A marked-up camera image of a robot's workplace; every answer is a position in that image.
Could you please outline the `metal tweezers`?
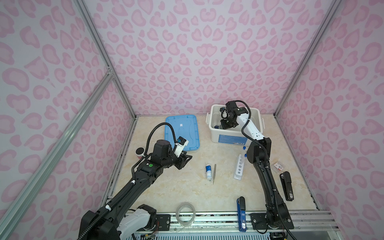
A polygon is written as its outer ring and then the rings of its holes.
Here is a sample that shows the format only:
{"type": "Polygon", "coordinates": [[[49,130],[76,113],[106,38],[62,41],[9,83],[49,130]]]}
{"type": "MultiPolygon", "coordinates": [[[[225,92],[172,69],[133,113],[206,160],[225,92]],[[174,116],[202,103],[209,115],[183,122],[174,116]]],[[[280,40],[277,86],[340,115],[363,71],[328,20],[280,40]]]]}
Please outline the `metal tweezers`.
{"type": "Polygon", "coordinates": [[[217,164],[214,164],[213,179],[212,179],[212,183],[213,183],[213,185],[214,185],[214,183],[215,183],[215,178],[216,178],[216,169],[217,169],[217,164]]]}

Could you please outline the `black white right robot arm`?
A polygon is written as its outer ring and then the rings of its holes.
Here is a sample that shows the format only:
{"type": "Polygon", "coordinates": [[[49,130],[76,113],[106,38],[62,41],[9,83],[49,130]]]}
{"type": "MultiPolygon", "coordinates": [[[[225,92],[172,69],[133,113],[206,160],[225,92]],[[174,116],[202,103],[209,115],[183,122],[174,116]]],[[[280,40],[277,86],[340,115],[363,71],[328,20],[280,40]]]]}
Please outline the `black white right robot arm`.
{"type": "Polygon", "coordinates": [[[284,229],[291,234],[294,228],[293,222],[271,172],[271,139],[264,137],[252,122],[251,108],[244,101],[229,101],[220,109],[220,113],[221,126],[224,130],[239,126],[242,135],[251,141],[247,159],[256,169],[262,184],[266,201],[267,228],[284,229]]]}

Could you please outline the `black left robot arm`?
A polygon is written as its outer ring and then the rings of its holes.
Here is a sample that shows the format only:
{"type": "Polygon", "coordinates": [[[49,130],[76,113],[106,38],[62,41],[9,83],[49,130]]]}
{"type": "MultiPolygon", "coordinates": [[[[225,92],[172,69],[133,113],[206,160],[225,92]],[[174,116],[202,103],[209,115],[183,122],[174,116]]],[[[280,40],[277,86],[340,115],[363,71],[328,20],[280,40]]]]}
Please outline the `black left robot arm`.
{"type": "Polygon", "coordinates": [[[172,135],[176,135],[169,123],[154,127],[148,136],[144,155],[131,168],[129,182],[96,212],[88,211],[82,217],[79,240],[126,240],[140,229],[156,231],[159,228],[156,209],[141,205],[132,214],[127,212],[164,169],[174,166],[181,170],[193,158],[184,150],[188,141],[183,137],[173,138],[172,144],[167,140],[158,140],[149,153],[151,138],[161,126],[169,127],[172,135]]]}

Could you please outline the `white plastic storage box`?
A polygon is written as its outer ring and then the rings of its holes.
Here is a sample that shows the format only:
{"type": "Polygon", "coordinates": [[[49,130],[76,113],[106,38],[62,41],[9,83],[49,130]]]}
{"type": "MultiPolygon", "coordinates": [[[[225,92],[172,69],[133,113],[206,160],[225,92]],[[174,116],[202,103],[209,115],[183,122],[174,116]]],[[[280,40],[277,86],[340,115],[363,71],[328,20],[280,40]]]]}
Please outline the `white plastic storage box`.
{"type": "MultiPolygon", "coordinates": [[[[206,117],[206,123],[209,126],[209,129],[211,131],[212,142],[220,143],[220,144],[237,145],[237,146],[249,146],[251,144],[251,141],[241,133],[242,126],[247,121],[246,118],[244,118],[244,120],[240,120],[240,124],[235,128],[229,128],[227,130],[215,128],[216,126],[221,125],[222,117],[221,117],[220,109],[222,107],[225,107],[225,105],[218,105],[218,104],[212,105],[211,112],[207,114],[207,117],[206,117]]],[[[263,131],[265,128],[264,119],[261,117],[260,111],[256,108],[251,108],[251,113],[252,113],[251,122],[260,132],[259,135],[263,137],[264,136],[263,131]]]]}

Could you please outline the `blue plastic box lid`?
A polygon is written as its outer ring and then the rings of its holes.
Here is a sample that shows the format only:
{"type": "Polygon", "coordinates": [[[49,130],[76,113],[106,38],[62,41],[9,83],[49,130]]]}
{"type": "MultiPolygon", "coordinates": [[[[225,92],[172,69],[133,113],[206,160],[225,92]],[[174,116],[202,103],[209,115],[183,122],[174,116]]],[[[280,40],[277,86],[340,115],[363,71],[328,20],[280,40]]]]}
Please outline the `blue plastic box lid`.
{"type": "Polygon", "coordinates": [[[197,117],[195,115],[170,116],[166,118],[166,123],[172,125],[176,139],[183,137],[188,140],[185,151],[196,151],[200,147],[200,136],[198,130],[197,117]]]}

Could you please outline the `white test tube rack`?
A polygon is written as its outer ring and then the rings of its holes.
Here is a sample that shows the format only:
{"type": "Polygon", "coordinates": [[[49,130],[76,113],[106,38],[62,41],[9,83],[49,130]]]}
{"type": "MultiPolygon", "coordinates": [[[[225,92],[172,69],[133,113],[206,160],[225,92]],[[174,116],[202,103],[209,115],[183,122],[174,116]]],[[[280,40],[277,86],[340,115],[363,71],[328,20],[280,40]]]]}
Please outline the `white test tube rack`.
{"type": "Polygon", "coordinates": [[[238,159],[237,159],[237,163],[236,163],[236,167],[234,170],[234,175],[233,175],[233,178],[235,180],[238,180],[238,181],[242,180],[243,172],[244,172],[244,166],[245,166],[245,160],[246,160],[245,154],[239,154],[238,159]]]}

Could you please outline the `clear tape roll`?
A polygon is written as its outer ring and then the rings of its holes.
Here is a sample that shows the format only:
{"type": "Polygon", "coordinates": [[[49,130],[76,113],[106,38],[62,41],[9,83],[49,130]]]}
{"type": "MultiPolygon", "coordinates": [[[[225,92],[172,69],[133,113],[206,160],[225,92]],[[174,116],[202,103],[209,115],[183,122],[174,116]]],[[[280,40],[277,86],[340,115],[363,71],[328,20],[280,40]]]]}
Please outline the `clear tape roll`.
{"type": "Polygon", "coordinates": [[[191,226],[196,218],[195,207],[188,202],[181,203],[176,210],[176,220],[182,227],[191,226]]]}

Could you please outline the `blue black stapler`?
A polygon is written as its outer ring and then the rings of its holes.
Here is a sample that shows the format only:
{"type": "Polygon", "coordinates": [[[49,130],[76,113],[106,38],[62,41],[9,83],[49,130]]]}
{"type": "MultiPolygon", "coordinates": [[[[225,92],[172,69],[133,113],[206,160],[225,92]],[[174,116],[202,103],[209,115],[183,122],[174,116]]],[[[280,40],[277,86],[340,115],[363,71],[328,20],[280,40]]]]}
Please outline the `blue black stapler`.
{"type": "Polygon", "coordinates": [[[246,201],[244,197],[237,199],[237,211],[238,211],[238,227],[240,232],[247,231],[247,220],[246,220],[246,201]]]}

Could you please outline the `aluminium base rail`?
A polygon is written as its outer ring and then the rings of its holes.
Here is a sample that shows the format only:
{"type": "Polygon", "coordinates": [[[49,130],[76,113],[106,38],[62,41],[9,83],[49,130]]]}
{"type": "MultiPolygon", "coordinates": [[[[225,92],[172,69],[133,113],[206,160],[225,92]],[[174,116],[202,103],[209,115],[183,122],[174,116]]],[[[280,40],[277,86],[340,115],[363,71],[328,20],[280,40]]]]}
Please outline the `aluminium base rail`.
{"type": "Polygon", "coordinates": [[[246,213],[247,231],[240,232],[237,212],[197,212],[194,223],[182,227],[175,213],[162,213],[156,231],[136,232],[129,240],[341,240],[343,236],[329,211],[294,210],[294,228],[270,229],[261,223],[261,212],[246,213]]]}

